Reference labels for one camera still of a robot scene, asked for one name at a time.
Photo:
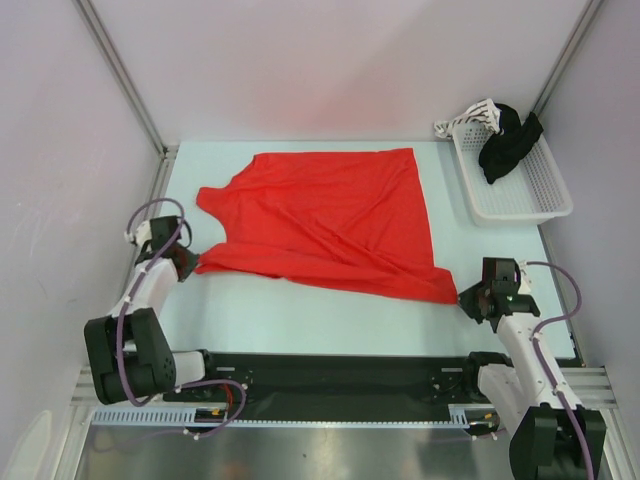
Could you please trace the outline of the aluminium frame rail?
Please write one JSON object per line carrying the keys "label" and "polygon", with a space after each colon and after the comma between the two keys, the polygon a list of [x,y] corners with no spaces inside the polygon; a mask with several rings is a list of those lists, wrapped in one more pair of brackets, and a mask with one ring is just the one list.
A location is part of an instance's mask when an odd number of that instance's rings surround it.
{"label": "aluminium frame rail", "polygon": [[[153,181],[153,186],[152,186],[151,193],[149,194],[149,199],[146,201],[145,204],[143,204],[143,206],[139,207],[134,211],[133,217],[130,220],[128,220],[125,225],[125,231],[134,230],[142,221],[149,220],[152,216],[156,215],[159,212],[159,210],[161,209],[161,205],[166,202],[164,198],[164,194],[167,189],[168,181],[171,176],[171,172],[177,157],[177,153],[178,153],[178,147],[176,145],[170,146],[165,150],[164,155],[161,157],[160,166],[158,167],[156,177]],[[139,254],[138,247],[128,242],[127,242],[127,245],[132,247],[133,251],[132,251],[132,258],[129,262],[131,271],[125,275],[125,282],[122,288],[122,296],[125,293],[126,287],[131,282],[135,261]],[[107,312],[103,313],[102,315],[96,318],[107,315],[114,306],[110,307],[107,310]],[[156,396],[149,397],[146,403],[151,402]],[[133,405],[128,401],[124,401],[120,403]],[[91,375],[91,370],[89,366],[89,359],[88,359],[88,364],[82,367],[80,370],[79,377],[77,379],[77,383],[75,385],[75,388],[71,397],[71,405],[74,407],[80,407],[80,406],[100,407],[104,405],[98,400],[96,396],[93,379]]]}

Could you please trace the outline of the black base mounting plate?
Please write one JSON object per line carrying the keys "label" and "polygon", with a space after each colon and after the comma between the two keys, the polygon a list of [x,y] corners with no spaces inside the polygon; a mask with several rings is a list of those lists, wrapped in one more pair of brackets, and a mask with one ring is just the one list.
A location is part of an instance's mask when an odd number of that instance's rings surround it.
{"label": "black base mounting plate", "polygon": [[417,420],[452,404],[483,403],[463,385],[466,357],[205,353],[206,385],[161,395],[220,403],[251,419]]}

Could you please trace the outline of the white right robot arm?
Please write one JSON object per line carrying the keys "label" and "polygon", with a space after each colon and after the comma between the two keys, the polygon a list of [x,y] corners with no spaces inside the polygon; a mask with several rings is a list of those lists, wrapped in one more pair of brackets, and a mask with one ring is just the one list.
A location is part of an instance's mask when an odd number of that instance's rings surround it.
{"label": "white right robot arm", "polygon": [[458,305],[478,324],[490,324],[505,353],[472,352],[461,388],[488,399],[510,436],[516,479],[594,479],[600,471],[606,424],[574,393],[543,335],[549,320],[521,290],[522,269],[511,258],[486,257],[479,282]]}

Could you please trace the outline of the white striped tank top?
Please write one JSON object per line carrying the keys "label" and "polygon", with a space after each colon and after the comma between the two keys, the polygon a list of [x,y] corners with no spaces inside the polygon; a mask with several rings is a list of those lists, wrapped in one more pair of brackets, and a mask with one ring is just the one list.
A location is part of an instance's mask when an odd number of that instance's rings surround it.
{"label": "white striped tank top", "polygon": [[478,123],[486,130],[496,134],[501,132],[500,118],[501,109],[492,99],[488,98],[472,104],[464,113],[452,120],[436,121],[434,123],[434,132],[437,138],[450,139],[457,126]]}

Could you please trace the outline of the white plastic basket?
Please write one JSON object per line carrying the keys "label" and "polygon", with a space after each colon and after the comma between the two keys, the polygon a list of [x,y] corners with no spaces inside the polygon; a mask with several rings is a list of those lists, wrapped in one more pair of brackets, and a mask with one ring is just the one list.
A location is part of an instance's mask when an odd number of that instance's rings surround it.
{"label": "white plastic basket", "polygon": [[490,132],[481,124],[457,126],[452,134],[467,205],[476,225],[540,225],[572,213],[574,204],[557,163],[541,137],[506,176],[490,184],[479,164]]}

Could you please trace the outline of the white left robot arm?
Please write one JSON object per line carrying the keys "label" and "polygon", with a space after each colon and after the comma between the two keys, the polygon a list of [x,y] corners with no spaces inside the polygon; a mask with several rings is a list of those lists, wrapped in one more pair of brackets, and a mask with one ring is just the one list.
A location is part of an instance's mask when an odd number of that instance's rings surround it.
{"label": "white left robot arm", "polygon": [[107,315],[84,327],[96,396],[104,405],[128,401],[140,406],[183,385],[202,400],[220,390],[221,376],[205,365],[205,354],[173,352],[159,322],[169,294],[198,261],[179,243],[187,226],[177,216],[163,216],[125,233],[139,248],[131,282]]}

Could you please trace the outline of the red tank top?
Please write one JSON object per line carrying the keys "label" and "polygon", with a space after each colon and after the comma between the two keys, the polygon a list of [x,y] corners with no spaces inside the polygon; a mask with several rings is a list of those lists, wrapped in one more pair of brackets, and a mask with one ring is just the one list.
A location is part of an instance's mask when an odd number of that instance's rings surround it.
{"label": "red tank top", "polygon": [[241,272],[402,300],[453,304],[437,266],[411,148],[269,152],[224,187],[199,189],[197,206],[225,241],[197,273]]}

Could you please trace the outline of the black tank top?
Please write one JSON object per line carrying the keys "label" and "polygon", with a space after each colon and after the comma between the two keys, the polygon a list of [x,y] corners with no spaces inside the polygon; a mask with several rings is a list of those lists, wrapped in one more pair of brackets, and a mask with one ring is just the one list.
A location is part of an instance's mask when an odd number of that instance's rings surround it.
{"label": "black tank top", "polygon": [[500,111],[499,132],[489,137],[479,154],[479,165],[490,185],[513,171],[544,131],[534,112],[521,122],[511,106],[497,103],[496,107]]}

